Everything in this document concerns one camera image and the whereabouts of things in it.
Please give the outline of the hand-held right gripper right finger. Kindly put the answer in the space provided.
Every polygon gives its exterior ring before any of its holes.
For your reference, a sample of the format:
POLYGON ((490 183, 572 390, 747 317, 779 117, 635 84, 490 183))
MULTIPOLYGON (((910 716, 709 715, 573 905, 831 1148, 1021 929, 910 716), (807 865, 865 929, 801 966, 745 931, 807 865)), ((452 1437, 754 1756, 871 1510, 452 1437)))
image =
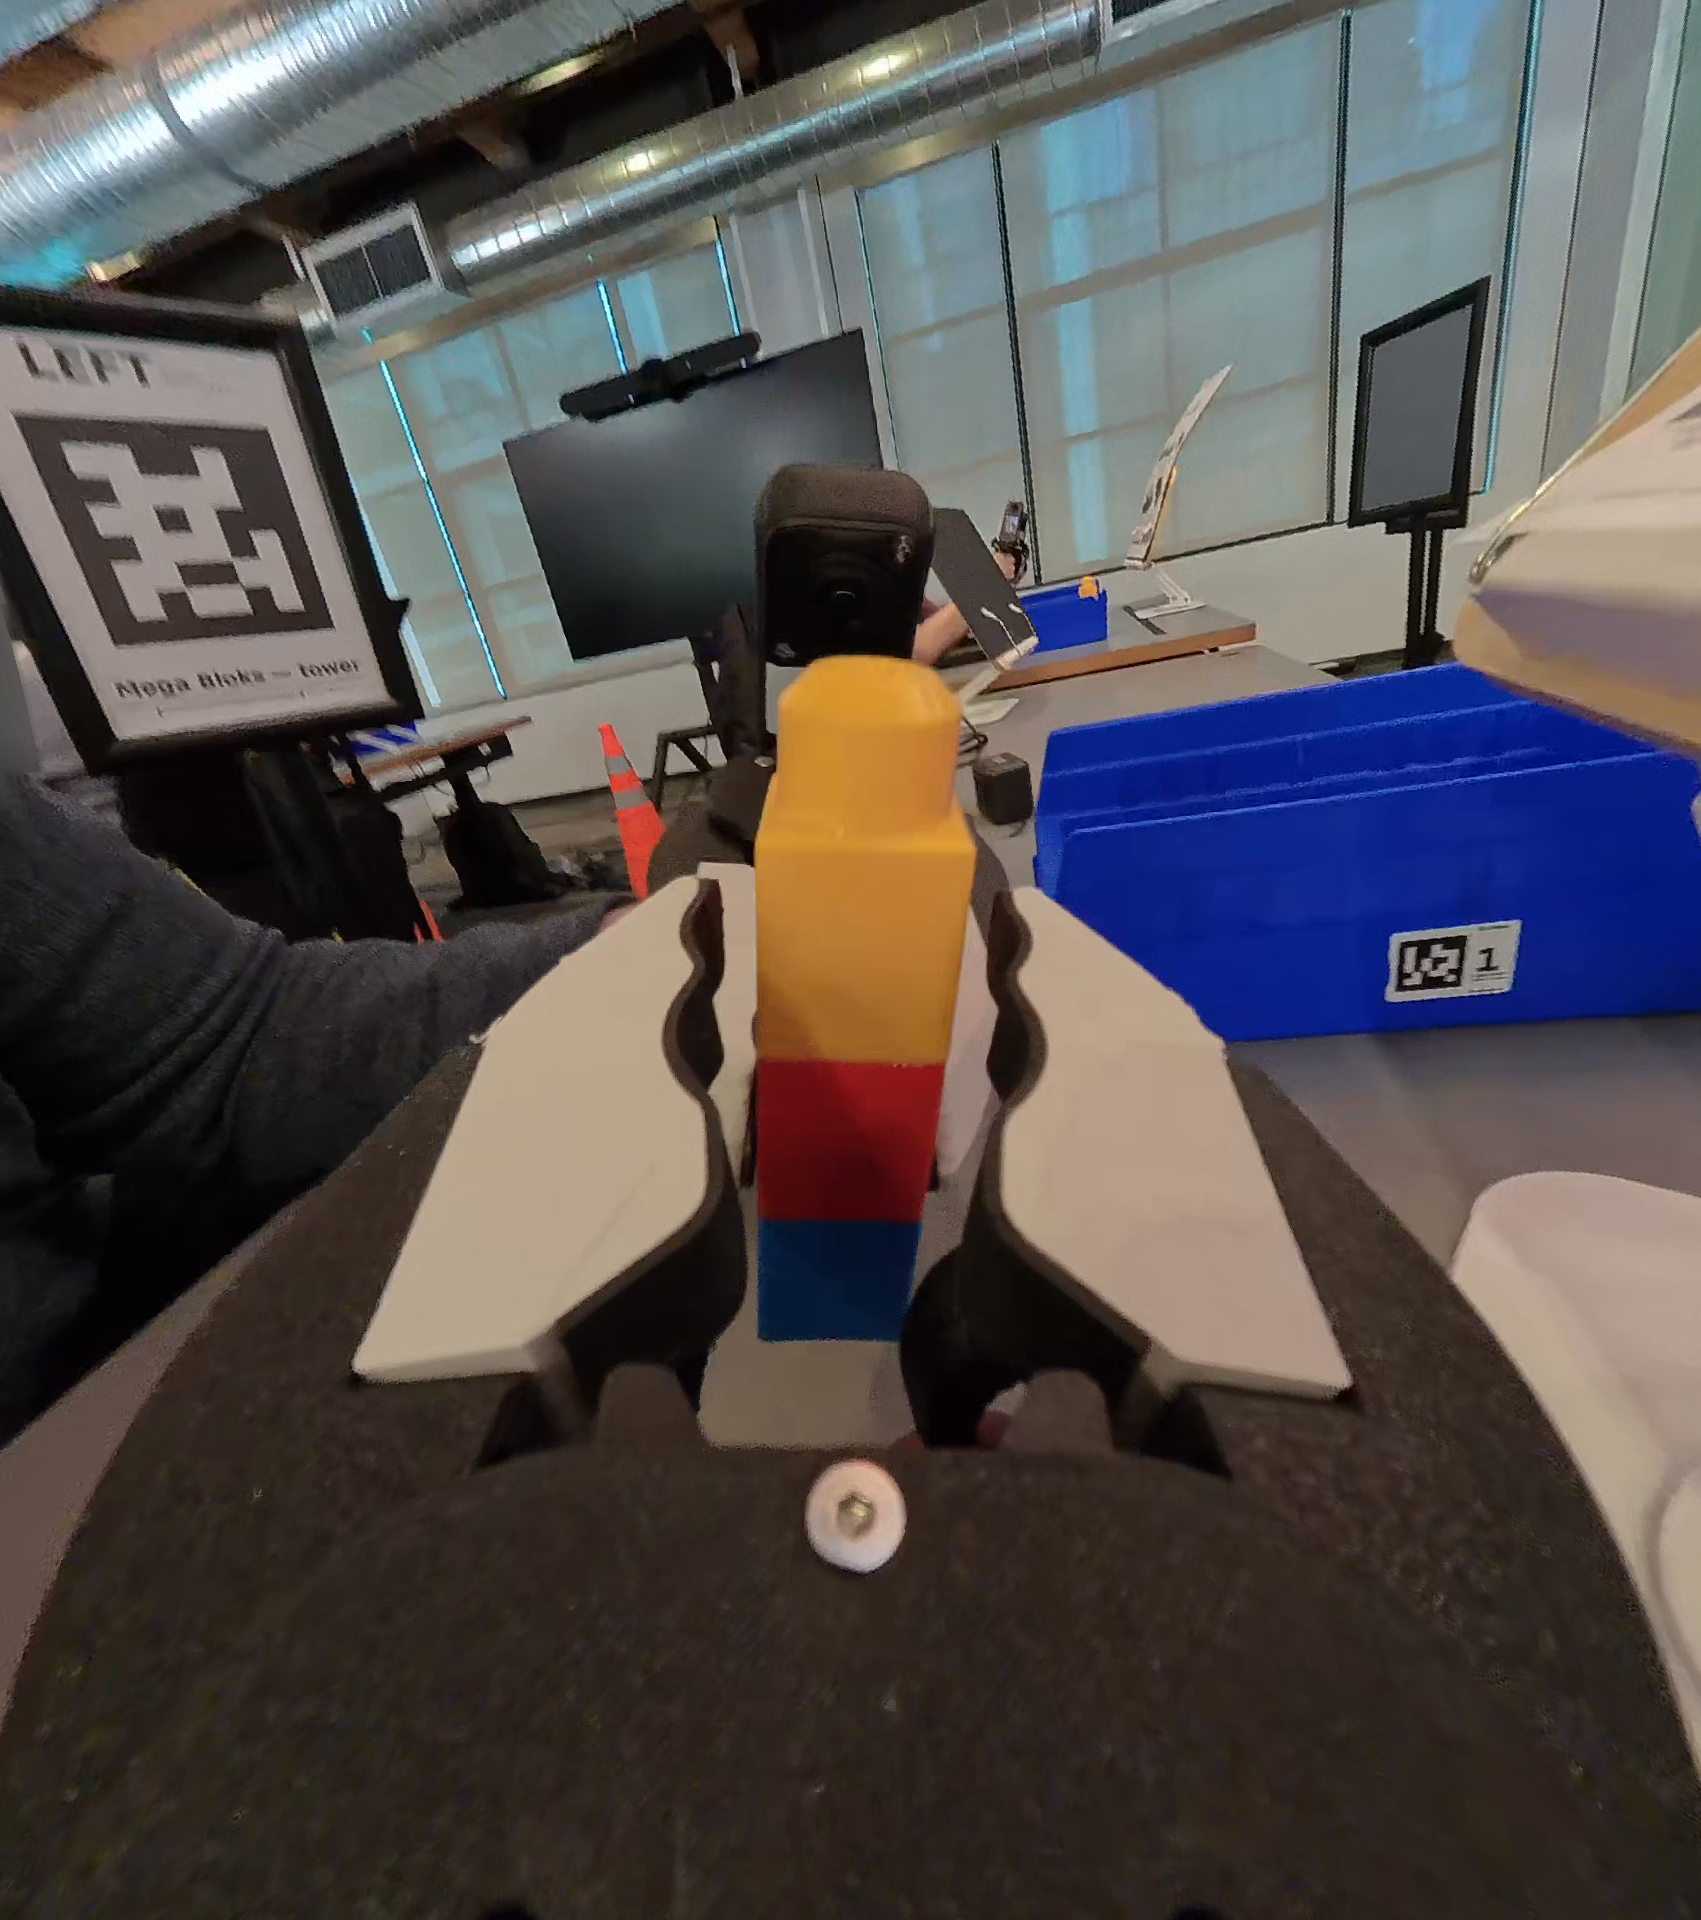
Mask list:
POLYGON ((1198 1014, 1050 896, 986 934, 997 1096, 957 1245, 904 1318, 932 1448, 1078 1376, 1123 1448, 1208 1448, 1198 1391, 1335 1405, 1351 1367, 1225 1059, 1198 1014))

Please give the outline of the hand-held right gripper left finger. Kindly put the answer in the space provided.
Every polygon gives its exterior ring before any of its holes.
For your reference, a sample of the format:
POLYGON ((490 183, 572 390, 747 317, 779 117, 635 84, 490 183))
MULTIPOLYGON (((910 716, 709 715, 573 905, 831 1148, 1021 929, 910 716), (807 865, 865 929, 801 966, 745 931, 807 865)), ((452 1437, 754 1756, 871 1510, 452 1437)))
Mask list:
POLYGON ((732 919, 719 878, 674 880, 487 1030, 358 1381, 511 1380, 555 1432, 623 1366, 698 1403, 747 1278, 732 919))

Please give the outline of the blue toy building block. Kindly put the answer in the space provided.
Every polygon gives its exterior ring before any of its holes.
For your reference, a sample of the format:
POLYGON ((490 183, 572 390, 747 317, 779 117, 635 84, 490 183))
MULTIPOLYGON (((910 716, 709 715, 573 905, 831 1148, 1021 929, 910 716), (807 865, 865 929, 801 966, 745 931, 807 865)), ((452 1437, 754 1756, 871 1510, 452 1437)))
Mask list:
POLYGON ((897 1345, 920 1240, 920 1221, 760 1221, 760 1341, 897 1345))

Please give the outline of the yellow toy building block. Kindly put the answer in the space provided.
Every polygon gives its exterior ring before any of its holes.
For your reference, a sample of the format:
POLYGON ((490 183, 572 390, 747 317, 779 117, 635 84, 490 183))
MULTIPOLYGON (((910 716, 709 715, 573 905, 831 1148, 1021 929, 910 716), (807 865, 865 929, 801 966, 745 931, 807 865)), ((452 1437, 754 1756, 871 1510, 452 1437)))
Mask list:
POLYGON ((974 878, 959 706, 910 659, 830 658, 778 715, 754 845, 759 1056, 941 1065, 974 878))

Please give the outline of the blue plastic bin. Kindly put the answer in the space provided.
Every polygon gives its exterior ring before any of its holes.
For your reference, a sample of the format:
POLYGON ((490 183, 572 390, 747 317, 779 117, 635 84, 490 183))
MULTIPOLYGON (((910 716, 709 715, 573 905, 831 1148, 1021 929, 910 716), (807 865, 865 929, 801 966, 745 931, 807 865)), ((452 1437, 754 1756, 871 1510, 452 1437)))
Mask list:
POLYGON ((1051 732, 1035 878, 1228 1042, 1699 1014, 1699 793, 1449 664, 1051 732))
POLYGON ((1107 641, 1109 597, 1105 583, 1096 576, 1081 576, 1045 589, 1023 589, 1015 597, 1035 633, 1030 659, 1107 641))

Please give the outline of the grey desk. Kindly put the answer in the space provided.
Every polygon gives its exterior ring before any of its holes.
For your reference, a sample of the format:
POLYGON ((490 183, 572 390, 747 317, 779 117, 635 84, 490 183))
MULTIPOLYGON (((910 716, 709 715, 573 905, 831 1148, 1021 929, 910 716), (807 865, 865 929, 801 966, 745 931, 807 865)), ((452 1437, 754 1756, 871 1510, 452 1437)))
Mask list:
MULTIPOLYGON (((1015 696, 1003 737, 1047 779, 1050 734, 1076 724, 1212 708, 1328 685, 1313 668, 1243 648, 1036 685, 1015 696)), ((1566 1168, 1701 1196, 1701 1015, 1462 1027, 1255 1042, 1247 1058, 1317 1126, 1415 1238, 1449 1263, 1480 1193, 1506 1177, 1566 1168)), ((410 1148, 367 1144, 284 1223, 343 1230, 414 1213, 428 1166, 410 1148)), ((98 1479, 193 1331, 231 1284, 222 1273, 167 1308, 94 1380, 0 1454, 0 1724, 28 1634, 98 1479)), ((752 1315, 715 1357, 710 1434, 732 1443, 893 1443, 904 1386, 889 1349, 769 1346, 752 1315)))

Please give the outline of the large dark display screen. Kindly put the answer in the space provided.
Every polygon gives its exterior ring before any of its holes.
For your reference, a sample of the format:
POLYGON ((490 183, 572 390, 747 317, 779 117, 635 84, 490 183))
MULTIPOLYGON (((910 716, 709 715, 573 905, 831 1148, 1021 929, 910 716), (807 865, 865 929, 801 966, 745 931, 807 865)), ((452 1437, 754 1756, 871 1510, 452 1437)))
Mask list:
POLYGON ((754 516, 792 463, 884 464, 864 330, 566 414, 503 444, 578 664, 703 634, 756 590, 754 516))

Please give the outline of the black webcam bar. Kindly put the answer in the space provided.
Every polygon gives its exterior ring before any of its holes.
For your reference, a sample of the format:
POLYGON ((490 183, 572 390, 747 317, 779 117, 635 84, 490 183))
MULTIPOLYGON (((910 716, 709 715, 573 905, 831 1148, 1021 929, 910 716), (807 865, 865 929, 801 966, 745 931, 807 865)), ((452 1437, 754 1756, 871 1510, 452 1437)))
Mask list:
POLYGON ((762 338, 743 330, 700 344, 670 358, 648 358, 616 377, 578 385, 559 396, 563 418, 601 424, 657 403, 683 403, 719 378, 751 371, 762 338))

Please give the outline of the wooden table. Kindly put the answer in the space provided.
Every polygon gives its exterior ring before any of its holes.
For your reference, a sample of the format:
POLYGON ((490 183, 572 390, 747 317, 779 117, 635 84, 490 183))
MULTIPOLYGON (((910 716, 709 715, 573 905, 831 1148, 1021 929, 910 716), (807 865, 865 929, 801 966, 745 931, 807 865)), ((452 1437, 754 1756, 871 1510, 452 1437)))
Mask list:
POLYGON ((1040 648, 1008 670, 986 668, 961 688, 974 702, 991 693, 1019 690, 1076 680, 1130 665, 1198 658, 1255 642, 1257 623, 1235 611, 1197 608, 1172 611, 1155 622, 1137 617, 1131 608, 1109 608, 1107 634, 1072 648, 1040 648))

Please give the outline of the orange traffic cone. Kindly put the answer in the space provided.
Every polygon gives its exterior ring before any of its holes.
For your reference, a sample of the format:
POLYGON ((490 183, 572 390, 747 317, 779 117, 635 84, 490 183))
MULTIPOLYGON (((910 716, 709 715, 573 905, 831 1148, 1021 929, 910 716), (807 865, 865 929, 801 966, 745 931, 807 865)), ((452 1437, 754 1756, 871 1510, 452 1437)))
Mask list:
POLYGON ((651 860, 665 839, 661 816, 639 779, 623 740, 612 724, 599 724, 607 791, 616 808, 629 889, 642 901, 649 894, 651 860))

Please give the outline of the tilted document stand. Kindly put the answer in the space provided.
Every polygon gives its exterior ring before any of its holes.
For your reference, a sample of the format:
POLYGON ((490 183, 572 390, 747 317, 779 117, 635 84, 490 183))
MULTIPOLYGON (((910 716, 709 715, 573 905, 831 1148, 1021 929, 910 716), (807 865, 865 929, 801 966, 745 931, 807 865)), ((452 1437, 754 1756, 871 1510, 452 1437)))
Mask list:
POLYGON ((1222 369, 1218 369, 1197 390, 1197 393, 1189 398, 1189 403, 1177 414, 1174 427, 1169 429, 1151 467, 1145 491, 1143 491, 1136 521, 1128 537, 1124 567, 1145 570, 1155 563, 1157 544, 1165 530, 1165 521, 1169 518, 1180 457, 1183 454, 1205 410, 1216 403, 1216 398, 1228 383, 1230 372, 1231 372, 1231 362, 1225 362, 1222 369))

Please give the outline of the person's dark sweater torso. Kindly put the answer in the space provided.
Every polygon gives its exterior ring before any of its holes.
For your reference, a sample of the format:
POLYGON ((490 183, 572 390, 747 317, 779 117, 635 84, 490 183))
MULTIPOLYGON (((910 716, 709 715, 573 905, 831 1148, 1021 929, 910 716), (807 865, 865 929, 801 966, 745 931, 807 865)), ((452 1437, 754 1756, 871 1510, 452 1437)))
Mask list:
POLYGON ((90 1178, 0 1207, 0 1452, 296 1197, 167 1209, 157 1193, 90 1178))

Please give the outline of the small monitor on stand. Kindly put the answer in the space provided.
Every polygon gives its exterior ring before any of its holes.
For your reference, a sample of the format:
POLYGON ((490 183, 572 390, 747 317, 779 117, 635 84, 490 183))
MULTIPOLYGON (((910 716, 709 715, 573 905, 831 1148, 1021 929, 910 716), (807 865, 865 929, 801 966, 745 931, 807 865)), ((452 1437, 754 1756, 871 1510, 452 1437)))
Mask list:
POLYGON ((1350 528, 1408 537, 1403 668, 1440 662, 1441 553, 1467 526, 1491 278, 1364 333, 1348 483, 1350 528))

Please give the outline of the black and white tag sign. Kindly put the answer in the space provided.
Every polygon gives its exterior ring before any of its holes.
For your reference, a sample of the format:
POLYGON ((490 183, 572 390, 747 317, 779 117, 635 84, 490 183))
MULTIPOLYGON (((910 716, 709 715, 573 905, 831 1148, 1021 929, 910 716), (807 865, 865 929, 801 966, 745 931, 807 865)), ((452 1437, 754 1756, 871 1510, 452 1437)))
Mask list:
POLYGON ((286 315, 0 285, 0 579, 93 774, 424 715, 286 315))

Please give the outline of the silver air duct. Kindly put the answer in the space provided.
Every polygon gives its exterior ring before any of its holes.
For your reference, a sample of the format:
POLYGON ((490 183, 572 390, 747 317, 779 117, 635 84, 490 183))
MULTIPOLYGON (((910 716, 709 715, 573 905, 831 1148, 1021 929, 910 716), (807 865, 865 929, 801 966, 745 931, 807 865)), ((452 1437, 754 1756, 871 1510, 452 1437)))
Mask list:
MULTIPOLYGON (((674 5, 237 5, 0 135, 0 285, 93 269, 261 214, 414 132, 549 105, 616 77, 674 5)), ((1110 67, 1174 71, 1338 5, 941 5, 724 105, 534 173, 455 215, 452 280, 541 265, 609 234, 897 143, 1000 132, 1076 106, 1110 67)))

